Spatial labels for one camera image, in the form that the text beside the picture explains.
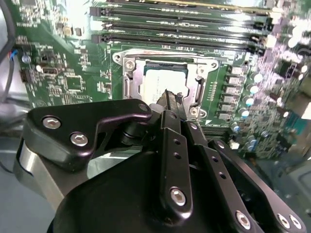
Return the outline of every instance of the black cable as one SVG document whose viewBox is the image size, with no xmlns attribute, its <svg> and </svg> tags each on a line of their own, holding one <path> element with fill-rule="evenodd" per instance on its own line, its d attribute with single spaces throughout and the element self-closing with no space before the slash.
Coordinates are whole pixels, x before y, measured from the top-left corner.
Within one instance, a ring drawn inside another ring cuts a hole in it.
<svg viewBox="0 0 311 233">
<path fill-rule="evenodd" d="M 16 28 L 15 28 L 15 23 L 13 21 L 12 14 L 9 11 L 9 8 L 6 5 L 4 0 L 0 0 L 0 8 L 2 10 L 4 19 L 6 22 L 6 29 L 8 32 L 8 36 L 7 36 L 8 40 L 6 44 L 3 46 L 2 50 L 0 51 L 0 63 L 2 63 L 6 55 L 12 50 L 12 47 L 15 44 Z"/>
<path fill-rule="evenodd" d="M 0 167 L 7 173 L 13 174 L 12 171 L 6 168 L 6 166 L 0 161 Z"/>
<path fill-rule="evenodd" d="M 0 103 L 4 103 L 6 101 L 6 98 L 9 95 L 9 90 L 12 84 L 12 80 L 13 80 L 13 73 L 14 73 L 14 60 L 10 59 L 10 66 L 9 66 L 9 76 L 8 79 L 6 81 L 6 85 L 3 91 L 2 96 L 0 97 Z"/>
</svg>

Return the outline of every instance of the mounting screw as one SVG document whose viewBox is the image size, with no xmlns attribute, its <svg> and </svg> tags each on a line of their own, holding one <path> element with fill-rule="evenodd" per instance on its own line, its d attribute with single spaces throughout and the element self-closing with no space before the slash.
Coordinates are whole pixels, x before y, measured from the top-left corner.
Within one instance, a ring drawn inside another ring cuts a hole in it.
<svg viewBox="0 0 311 233">
<path fill-rule="evenodd" d="M 61 123 L 54 117 L 47 117 L 43 119 L 43 125 L 48 129 L 56 130 L 61 126 Z"/>
<path fill-rule="evenodd" d="M 224 149 L 225 146 L 223 145 L 223 143 L 221 143 L 220 141 L 217 141 L 217 145 L 221 148 L 221 149 Z"/>
<path fill-rule="evenodd" d="M 204 67 L 198 67 L 198 74 L 204 74 L 205 69 Z"/>
<path fill-rule="evenodd" d="M 194 130 L 197 130 L 197 129 L 198 129 L 198 127 L 197 127 L 195 124 L 193 124 L 192 122 L 190 123 L 190 125 L 191 125 L 191 127 L 192 127 Z"/>
<path fill-rule="evenodd" d="M 171 190 L 171 198 L 179 206 L 186 204 L 185 194 L 177 188 Z"/>
<path fill-rule="evenodd" d="M 251 222 L 248 220 L 245 214 L 243 214 L 241 211 L 237 211 L 235 215 L 241 226 L 243 226 L 247 230 L 251 229 Z"/>
<path fill-rule="evenodd" d="M 134 64 L 134 62 L 132 62 L 132 61 L 127 61 L 127 62 L 125 63 L 125 67 L 126 67 L 128 70 L 133 70 L 134 67 L 135 67 L 135 64 Z"/>
<path fill-rule="evenodd" d="M 87 137 L 82 133 L 73 133 L 70 136 L 70 140 L 73 144 L 79 147 L 84 147 L 88 143 Z"/>
<path fill-rule="evenodd" d="M 297 220 L 297 218 L 295 218 L 294 216 L 290 215 L 290 219 L 293 222 L 293 224 L 298 228 L 298 229 L 302 229 L 302 226 L 300 224 L 300 222 Z"/>
<path fill-rule="evenodd" d="M 284 216 L 277 214 L 277 217 L 285 228 L 289 229 L 291 227 L 290 223 L 287 221 L 287 219 Z"/>
</svg>

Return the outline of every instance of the capacitor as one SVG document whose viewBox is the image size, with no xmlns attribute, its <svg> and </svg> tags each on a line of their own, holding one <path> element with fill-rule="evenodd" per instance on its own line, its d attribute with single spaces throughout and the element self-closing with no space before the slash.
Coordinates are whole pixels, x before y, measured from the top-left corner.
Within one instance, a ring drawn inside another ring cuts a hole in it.
<svg viewBox="0 0 311 233">
<path fill-rule="evenodd" d="M 40 73 L 42 72 L 42 67 L 40 65 L 36 65 L 35 69 Z"/>
<path fill-rule="evenodd" d="M 294 77 L 295 79 L 298 79 L 298 80 L 300 81 L 300 80 L 303 79 L 303 74 L 302 74 L 300 71 L 295 70 L 295 71 L 293 72 L 293 77 Z"/>
<path fill-rule="evenodd" d="M 270 93 L 269 97 L 271 99 L 273 99 L 274 101 L 276 101 L 277 103 L 281 103 L 282 102 L 282 98 L 280 96 L 278 96 L 277 94 L 275 94 L 275 93 Z"/>
<path fill-rule="evenodd" d="M 31 57 L 28 56 L 27 54 L 24 54 L 22 57 L 21 57 L 21 61 L 25 64 L 30 64 L 31 62 Z"/>
<path fill-rule="evenodd" d="M 247 149 L 249 152 L 253 151 L 254 148 L 255 148 L 254 145 L 250 145 L 249 143 L 246 143 L 246 144 L 245 144 L 245 147 L 246 147 L 246 149 Z"/>
<path fill-rule="evenodd" d="M 260 83 L 263 80 L 263 76 L 258 72 L 253 72 L 251 74 L 251 79 L 254 80 L 255 83 Z"/>
<path fill-rule="evenodd" d="M 253 95 L 259 92 L 259 87 L 257 87 L 254 84 L 250 84 L 247 86 L 247 89 L 249 90 L 249 92 Z"/>
<path fill-rule="evenodd" d="M 280 115 L 283 118 L 286 118 L 289 115 L 289 111 L 287 111 L 286 109 L 284 109 L 282 107 L 277 107 L 276 110 L 277 110 L 278 113 L 280 113 Z"/>
<path fill-rule="evenodd" d="M 256 140 L 255 136 L 253 136 L 253 135 L 250 135 L 250 136 L 247 138 L 247 140 L 248 140 L 248 143 L 249 143 L 251 146 L 254 146 L 254 145 L 256 145 L 256 143 L 257 143 L 257 140 Z"/>
<path fill-rule="evenodd" d="M 242 117 L 248 117 L 249 116 L 249 111 L 246 108 L 241 108 L 239 110 L 239 113 L 241 114 Z"/>
<path fill-rule="evenodd" d="M 262 131 L 261 136 L 264 137 L 264 138 L 269 137 L 268 131 Z"/>
<path fill-rule="evenodd" d="M 248 106 L 248 107 L 250 107 L 250 106 L 252 106 L 253 104 L 254 104 L 254 99 L 253 98 L 251 98 L 250 96 L 245 96 L 245 97 L 243 97 L 243 102 Z"/>
<path fill-rule="evenodd" d="M 233 132 L 238 132 L 240 131 L 240 127 L 238 126 L 237 122 L 234 122 L 232 125 L 231 125 L 231 129 Z"/>
<path fill-rule="evenodd" d="M 304 74 L 308 71 L 308 66 L 305 64 L 297 64 L 296 69 Z"/>
</svg>

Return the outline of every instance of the screw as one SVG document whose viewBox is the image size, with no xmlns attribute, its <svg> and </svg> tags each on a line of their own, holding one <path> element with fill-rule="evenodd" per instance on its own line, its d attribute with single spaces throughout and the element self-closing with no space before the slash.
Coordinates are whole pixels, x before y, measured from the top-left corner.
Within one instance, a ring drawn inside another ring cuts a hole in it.
<svg viewBox="0 0 311 233">
<path fill-rule="evenodd" d="M 139 104 L 139 108 L 141 109 L 141 110 L 143 110 L 144 112 L 147 112 L 148 111 L 148 108 L 147 108 L 147 106 L 145 105 L 145 104 Z"/>
<path fill-rule="evenodd" d="M 218 146 L 221 148 L 221 149 L 224 149 L 225 148 L 225 146 L 223 145 L 223 143 L 221 143 L 221 142 L 217 142 L 217 144 L 218 144 Z"/>
<path fill-rule="evenodd" d="M 241 224 L 241 226 L 243 226 L 247 230 L 251 229 L 251 222 L 248 220 L 245 214 L 237 210 L 235 215 L 237 217 L 238 222 Z"/>
<path fill-rule="evenodd" d="M 25 64 L 29 64 L 31 62 L 31 57 L 25 54 L 21 57 L 21 61 Z"/>
<path fill-rule="evenodd" d="M 204 67 L 198 67 L 198 74 L 203 74 L 204 72 Z"/>
<path fill-rule="evenodd" d="M 87 137 L 82 133 L 73 133 L 70 140 L 73 144 L 79 147 L 84 147 L 88 143 Z"/>
<path fill-rule="evenodd" d="M 186 204 L 185 194 L 177 188 L 171 190 L 171 198 L 179 206 Z"/>
<path fill-rule="evenodd" d="M 198 129 L 198 127 L 197 127 L 195 124 L 193 124 L 192 122 L 190 123 L 190 125 L 191 125 L 191 127 L 192 127 L 194 130 Z"/>
<path fill-rule="evenodd" d="M 121 60 L 121 57 L 119 55 L 115 55 L 115 60 L 119 62 Z"/>
<path fill-rule="evenodd" d="M 126 67 L 127 69 L 129 69 L 129 70 L 133 70 L 134 67 L 135 67 L 135 64 L 134 64 L 134 62 L 132 62 L 132 61 L 127 61 L 127 62 L 125 63 L 125 67 Z"/>
<path fill-rule="evenodd" d="M 61 123 L 54 117 L 47 117 L 43 119 L 43 125 L 48 129 L 56 130 L 61 126 Z"/>
<path fill-rule="evenodd" d="M 300 224 L 300 222 L 297 220 L 297 218 L 295 218 L 294 216 L 290 215 L 290 219 L 293 222 L 293 224 L 298 228 L 301 229 L 302 226 Z"/>
<path fill-rule="evenodd" d="M 287 221 L 287 219 L 284 216 L 277 214 L 277 217 L 285 228 L 289 229 L 291 227 L 290 223 Z"/>
</svg>

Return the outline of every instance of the microchip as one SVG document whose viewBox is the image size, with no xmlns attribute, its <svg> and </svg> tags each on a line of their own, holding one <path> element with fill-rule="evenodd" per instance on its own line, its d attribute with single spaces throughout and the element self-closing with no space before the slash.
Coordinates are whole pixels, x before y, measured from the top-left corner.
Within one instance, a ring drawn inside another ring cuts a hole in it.
<svg viewBox="0 0 311 233">
<path fill-rule="evenodd" d="M 68 90 L 81 90 L 81 78 L 80 77 L 66 77 Z"/>
<path fill-rule="evenodd" d="M 283 80 L 282 79 L 277 79 L 276 80 L 276 84 L 282 84 L 283 83 Z"/>
<path fill-rule="evenodd" d="M 32 83 L 32 73 L 28 69 L 23 69 L 20 71 L 20 78 L 23 83 Z"/>
<path fill-rule="evenodd" d="M 233 102 L 234 97 L 233 96 L 223 96 L 223 102 L 225 103 L 231 103 Z"/>
<path fill-rule="evenodd" d="M 230 74 L 241 75 L 243 73 L 242 67 L 231 67 Z"/>
<path fill-rule="evenodd" d="M 239 84 L 240 80 L 241 79 L 239 77 L 228 77 L 227 79 L 228 83 L 233 85 Z"/>
<path fill-rule="evenodd" d="M 77 36 L 82 36 L 82 29 L 81 28 L 75 28 L 74 30 L 76 31 Z"/>
<path fill-rule="evenodd" d="M 36 6 L 35 0 L 20 0 L 20 4 L 22 4 L 22 5 Z"/>
<path fill-rule="evenodd" d="M 261 103 L 262 103 L 262 100 L 261 100 L 261 99 L 255 99 L 255 100 L 254 100 L 253 106 L 258 106 L 258 105 L 260 105 Z"/>
<path fill-rule="evenodd" d="M 236 87 L 227 86 L 227 87 L 225 88 L 225 92 L 226 92 L 227 94 L 235 94 L 236 91 L 237 91 Z"/>
<path fill-rule="evenodd" d="M 272 49 L 266 49 L 266 51 L 264 52 L 264 61 L 266 63 L 271 63 L 273 62 L 273 53 L 272 53 Z"/>
<path fill-rule="evenodd" d="M 67 27 L 67 26 L 63 27 L 63 33 L 66 36 L 71 36 L 71 35 L 73 35 L 73 28 Z"/>
<path fill-rule="evenodd" d="M 218 115 L 218 118 L 220 120 L 228 120 L 228 119 L 230 119 L 230 117 L 231 117 L 231 114 L 229 114 L 229 113 L 219 113 L 219 115 Z"/>
<path fill-rule="evenodd" d="M 225 111 L 225 112 L 230 111 L 230 110 L 231 110 L 231 105 L 222 104 L 221 107 L 220 107 L 220 109 L 221 109 L 222 111 Z"/>
<path fill-rule="evenodd" d="M 53 50 L 45 50 L 41 53 L 41 61 L 42 62 L 51 62 L 54 59 L 54 51 Z"/>
</svg>

